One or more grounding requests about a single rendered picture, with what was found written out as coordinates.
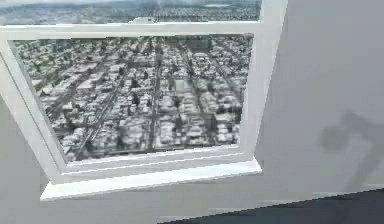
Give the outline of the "white framed window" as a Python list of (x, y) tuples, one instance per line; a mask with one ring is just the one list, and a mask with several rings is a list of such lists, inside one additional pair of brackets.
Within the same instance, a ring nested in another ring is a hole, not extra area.
[(43, 200), (258, 174), (289, 0), (0, 10), (0, 97)]

